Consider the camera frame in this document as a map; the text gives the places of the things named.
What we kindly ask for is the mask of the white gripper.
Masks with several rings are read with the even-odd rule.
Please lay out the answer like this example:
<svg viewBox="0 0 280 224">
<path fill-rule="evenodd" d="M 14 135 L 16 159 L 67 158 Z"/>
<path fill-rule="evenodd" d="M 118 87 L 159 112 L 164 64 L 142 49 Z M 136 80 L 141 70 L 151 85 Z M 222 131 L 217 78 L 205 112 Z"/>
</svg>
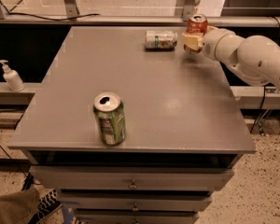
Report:
<svg viewBox="0 0 280 224">
<path fill-rule="evenodd" d="M 203 55 L 211 60 L 234 62 L 237 38 L 235 32 L 210 25 L 207 26 L 206 32 L 205 36 L 203 33 L 183 33 L 183 44 L 195 51 L 203 47 Z"/>
</svg>

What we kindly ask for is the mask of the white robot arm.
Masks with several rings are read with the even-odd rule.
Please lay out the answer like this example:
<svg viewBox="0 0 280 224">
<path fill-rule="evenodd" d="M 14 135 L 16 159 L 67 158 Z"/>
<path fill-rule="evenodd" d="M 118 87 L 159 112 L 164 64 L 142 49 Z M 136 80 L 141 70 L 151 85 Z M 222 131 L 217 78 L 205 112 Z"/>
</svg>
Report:
<svg viewBox="0 0 280 224">
<path fill-rule="evenodd" d="M 280 90 L 280 47 L 263 35 L 247 38 L 227 29 L 208 26 L 206 33 L 182 34 L 189 49 L 199 51 L 213 61 L 223 63 L 250 86 L 272 83 Z"/>
</svg>

